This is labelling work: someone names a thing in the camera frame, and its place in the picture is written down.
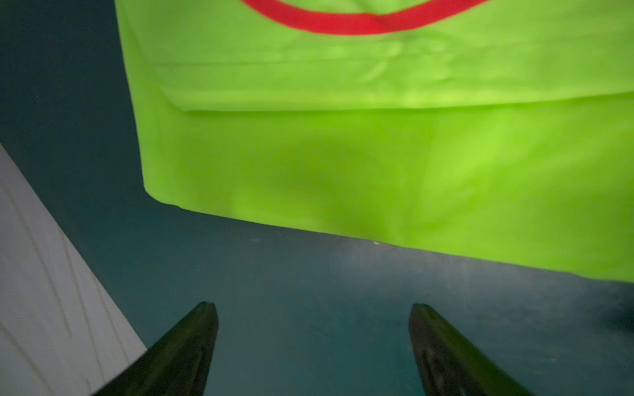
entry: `green fabric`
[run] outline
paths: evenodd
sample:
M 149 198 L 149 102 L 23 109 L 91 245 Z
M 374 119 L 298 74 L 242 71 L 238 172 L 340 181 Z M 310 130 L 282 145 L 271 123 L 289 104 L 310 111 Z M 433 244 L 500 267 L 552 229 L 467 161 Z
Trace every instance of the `green fabric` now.
M 157 200 L 634 281 L 633 2 L 491 0 L 365 37 L 239 0 L 117 14 Z

